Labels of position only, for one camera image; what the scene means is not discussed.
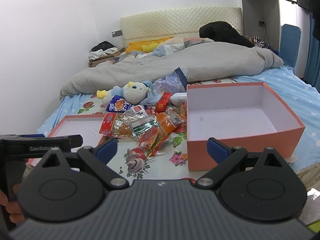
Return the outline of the person's left hand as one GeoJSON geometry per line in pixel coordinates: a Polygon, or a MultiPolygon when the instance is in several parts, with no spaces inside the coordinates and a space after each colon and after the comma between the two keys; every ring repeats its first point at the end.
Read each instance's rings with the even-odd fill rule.
{"type": "Polygon", "coordinates": [[[10,202],[7,196],[1,191],[0,204],[5,207],[9,214],[9,219],[15,224],[20,224],[25,221],[25,217],[22,214],[22,210],[17,201],[10,202]]]}

